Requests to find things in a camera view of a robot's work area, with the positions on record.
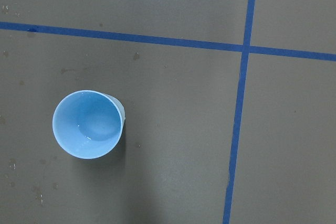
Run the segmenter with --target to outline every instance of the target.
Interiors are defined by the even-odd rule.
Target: stain
[[[75,69],[73,69],[73,68],[70,68],[70,69],[62,68],[61,69],[61,74],[64,74],[65,72],[68,72],[68,71],[75,71]]]
[[[31,189],[35,193],[35,200],[40,206],[43,206],[43,195],[40,186],[33,186]]]
[[[53,188],[54,190],[57,190],[57,189],[58,189],[58,183],[54,182],[52,186],[53,186],[52,188]]]
[[[43,168],[43,173],[42,173],[42,178],[43,179],[47,178],[47,176],[46,176],[46,170],[49,167],[50,163],[51,163],[51,157],[50,157],[50,159],[48,161],[46,161],[45,159],[40,159],[40,164],[45,165],[45,167]]]
[[[140,54],[136,52],[133,56],[133,60],[139,60],[140,59]]]
[[[3,14],[8,14],[8,12],[9,12],[8,5],[3,5],[2,8],[1,8],[1,12]]]
[[[30,28],[27,30],[27,37],[28,38],[34,38],[36,36],[37,30],[34,28]]]
[[[16,169],[16,160],[15,158],[11,158],[8,162],[8,167],[11,170],[15,170]]]
[[[0,124],[6,124],[6,119],[0,115]]]

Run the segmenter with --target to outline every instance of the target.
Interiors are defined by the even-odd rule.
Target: concrete floor
[[[334,0],[0,7],[0,223],[334,224]],[[51,128],[83,89],[125,107],[98,159]]]

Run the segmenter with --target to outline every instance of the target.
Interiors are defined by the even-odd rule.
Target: cup
[[[97,158],[118,143],[125,110],[116,98],[92,90],[66,96],[56,107],[52,130],[58,144],[78,158]]]

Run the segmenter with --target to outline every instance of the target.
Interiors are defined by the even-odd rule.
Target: cup rim
[[[95,94],[98,94],[98,95],[101,95],[103,97],[105,97],[106,99],[108,99],[113,105],[114,107],[116,108],[118,114],[119,114],[119,119],[120,119],[120,129],[119,129],[119,135],[118,135],[118,141],[116,141],[114,144],[112,144],[110,146],[110,148],[106,149],[106,151],[102,152],[102,154],[99,154],[99,155],[92,155],[92,156],[84,156],[84,155],[78,155],[78,154],[75,154],[73,153],[70,149],[66,148],[63,144],[61,144],[59,141],[58,141],[58,134],[56,133],[56,125],[55,125],[55,114],[57,113],[57,111],[60,109],[60,107],[62,106],[62,104],[71,96],[77,94],[77,93],[95,93]],[[64,97],[59,103],[58,105],[56,106],[55,108],[55,111],[54,111],[54,114],[53,114],[53,117],[52,117],[52,131],[54,132],[54,136],[55,136],[55,139],[57,141],[57,143],[62,147],[62,149],[64,151],[66,151],[67,153],[69,153],[70,155],[74,156],[74,157],[77,157],[77,158],[83,158],[83,159],[93,159],[93,158],[98,158],[98,157],[101,157],[101,156],[104,156],[106,155],[107,153],[109,153],[119,142],[120,140],[120,137],[122,135],[122,128],[123,128],[123,118],[122,118],[122,115],[121,115],[121,112],[119,110],[119,107],[116,105],[116,103],[106,94],[102,93],[102,92],[98,92],[98,91],[95,91],[95,90],[79,90],[79,91],[75,91],[71,94],[68,94],[66,97]]]

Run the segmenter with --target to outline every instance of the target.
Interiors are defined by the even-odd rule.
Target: blue tape
[[[277,56],[287,56],[287,57],[304,58],[304,59],[336,61],[335,54],[326,54],[322,52],[308,52],[308,51],[298,51],[298,50],[270,48],[270,47],[256,47],[256,46],[250,46],[249,51],[251,53],[261,55],[277,55]]]
[[[235,52],[243,51],[243,46],[236,44],[226,44],[219,42],[208,42],[208,41],[189,40],[189,39],[174,39],[174,38],[135,35],[135,34],[122,34],[122,33],[112,33],[108,31],[84,30],[84,29],[63,28],[55,26],[38,26],[29,24],[0,22],[0,29],[16,30],[16,31],[33,31],[36,33],[59,34],[59,35],[69,35],[69,36],[78,36],[87,38],[113,39],[113,40],[142,42],[142,43],[159,44],[159,45],[179,46],[179,47],[193,47],[193,48],[204,48],[204,49],[235,51]]]
[[[240,60],[240,74],[239,74],[239,82],[238,82],[238,89],[237,89],[236,110],[235,110],[235,118],[234,118],[234,125],[233,125],[232,143],[231,143],[231,153],[230,153],[230,163],[229,163],[229,180],[228,180],[228,185],[226,187],[226,194],[225,194],[223,224],[229,224],[230,222],[234,182],[235,182],[235,175],[236,175],[240,124],[242,122],[241,115],[243,112],[246,73],[247,73],[248,55],[249,55],[250,42],[251,42],[255,1],[256,0],[248,0],[247,2],[244,43],[243,43],[244,48],[243,48],[243,52],[241,54],[242,57]]]

